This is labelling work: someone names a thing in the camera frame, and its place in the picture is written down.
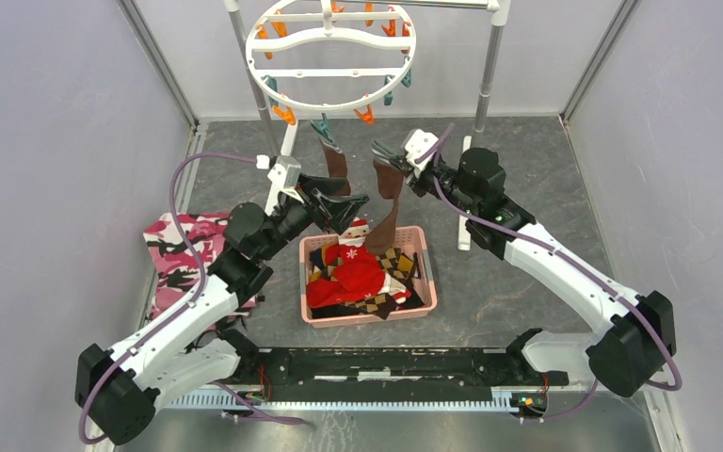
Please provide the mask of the brown striped-cuff sock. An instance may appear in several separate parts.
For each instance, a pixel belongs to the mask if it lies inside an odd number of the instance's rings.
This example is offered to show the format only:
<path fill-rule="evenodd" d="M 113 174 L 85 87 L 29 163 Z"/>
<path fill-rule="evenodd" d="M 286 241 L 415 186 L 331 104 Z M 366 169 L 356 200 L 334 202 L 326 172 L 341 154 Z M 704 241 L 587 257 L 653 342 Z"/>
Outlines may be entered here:
<path fill-rule="evenodd" d="M 347 179 L 348 168 L 345 155 L 337 141 L 335 148 L 328 147 L 322 143 L 321 148 L 327 164 L 329 177 L 345 177 Z"/>

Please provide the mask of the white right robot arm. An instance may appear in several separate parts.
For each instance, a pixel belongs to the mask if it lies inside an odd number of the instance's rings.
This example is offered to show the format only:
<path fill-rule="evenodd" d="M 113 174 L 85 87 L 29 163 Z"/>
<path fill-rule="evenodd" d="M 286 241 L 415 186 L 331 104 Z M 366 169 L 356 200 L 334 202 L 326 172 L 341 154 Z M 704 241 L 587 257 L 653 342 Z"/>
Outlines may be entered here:
<path fill-rule="evenodd" d="M 674 308 L 657 290 L 646 295 L 604 275 L 580 258 L 505 191 L 506 171 L 497 152 L 472 147 L 458 165 L 442 159 L 442 142 L 412 140 L 395 150 L 372 144 L 376 162 L 403 174 L 418 196 L 429 194 L 465 218 L 480 249 L 533 277 L 589 326 L 568 339 L 540 331 L 506 358 L 508 376 L 529 384 L 554 364 L 578 361 L 617 396 L 643 386 L 676 392 L 683 387 Z"/>

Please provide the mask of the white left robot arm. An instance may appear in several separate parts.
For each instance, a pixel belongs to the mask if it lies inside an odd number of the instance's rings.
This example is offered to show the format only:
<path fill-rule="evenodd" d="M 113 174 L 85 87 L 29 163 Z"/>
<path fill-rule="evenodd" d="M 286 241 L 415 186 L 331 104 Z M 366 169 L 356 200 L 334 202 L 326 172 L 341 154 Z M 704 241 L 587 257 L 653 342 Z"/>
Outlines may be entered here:
<path fill-rule="evenodd" d="M 84 444 L 126 444 L 167 405 L 206 384 L 251 381 L 257 357 L 226 339 L 192 352 L 185 347 L 219 320 L 234 315 L 273 274 L 267 266 L 311 225 L 348 229 L 365 194 L 340 196 L 338 178 L 300 175 L 272 214 L 254 202 L 238 204 L 223 232 L 223 251 L 199 265 L 197 285 L 141 330 L 106 349 L 93 344 L 78 358 L 75 402 Z"/>

